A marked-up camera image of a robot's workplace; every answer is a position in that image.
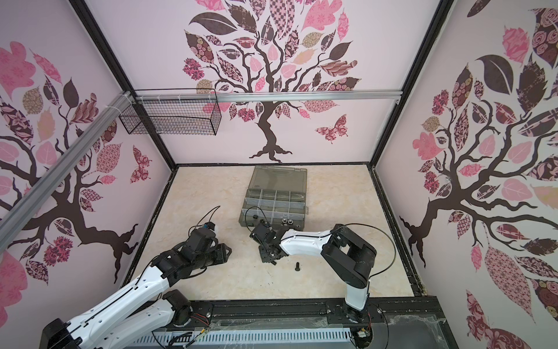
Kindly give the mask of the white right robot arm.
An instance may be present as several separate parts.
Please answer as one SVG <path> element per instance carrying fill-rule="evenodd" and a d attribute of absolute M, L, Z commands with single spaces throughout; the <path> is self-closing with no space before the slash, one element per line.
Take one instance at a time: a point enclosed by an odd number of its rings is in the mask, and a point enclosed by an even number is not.
<path fill-rule="evenodd" d="M 377 251 L 366 240 L 337 224 L 329 231 L 302 232 L 261 222 L 249 237 L 258 244 L 263 263 L 276 264 L 284 257 L 306 255 L 321 257 L 346 284 L 345 305 L 361 314 L 369 299 L 369 279 Z"/>

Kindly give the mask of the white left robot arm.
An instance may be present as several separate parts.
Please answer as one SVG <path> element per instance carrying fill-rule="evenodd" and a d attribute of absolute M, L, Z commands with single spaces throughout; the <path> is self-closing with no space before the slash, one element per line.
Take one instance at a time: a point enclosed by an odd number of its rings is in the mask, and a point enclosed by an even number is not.
<path fill-rule="evenodd" d="M 57 318 L 42 331 L 41 348 L 125 348 L 167 325 L 184 327 L 194 317 L 191 302 L 174 285 L 225 264 L 232 250 L 210 228 L 154 257 L 136 279 L 69 321 Z"/>

